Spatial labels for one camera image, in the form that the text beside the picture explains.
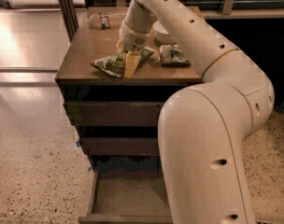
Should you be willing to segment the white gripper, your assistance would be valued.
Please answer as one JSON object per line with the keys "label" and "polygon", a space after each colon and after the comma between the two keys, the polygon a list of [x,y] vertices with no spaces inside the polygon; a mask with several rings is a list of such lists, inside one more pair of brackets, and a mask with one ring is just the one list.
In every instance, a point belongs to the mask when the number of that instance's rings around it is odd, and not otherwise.
{"label": "white gripper", "polygon": [[139,32],[136,29],[131,28],[126,21],[121,23],[119,31],[120,39],[116,45],[116,51],[118,53],[128,51],[125,55],[125,78],[130,78],[134,75],[140,61],[140,53],[136,49],[142,49],[145,47],[150,37],[150,28],[151,26],[147,24],[145,26],[146,31]]}

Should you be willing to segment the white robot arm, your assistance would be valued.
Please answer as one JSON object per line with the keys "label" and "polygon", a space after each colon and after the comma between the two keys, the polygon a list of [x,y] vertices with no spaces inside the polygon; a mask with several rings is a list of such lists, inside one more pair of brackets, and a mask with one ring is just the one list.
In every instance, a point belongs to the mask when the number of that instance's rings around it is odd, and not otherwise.
{"label": "white robot arm", "polygon": [[174,224],[256,224],[241,145],[268,120],[274,89],[242,50],[178,0],[132,0],[120,50],[141,49],[158,20],[202,79],[174,93],[158,145]]}

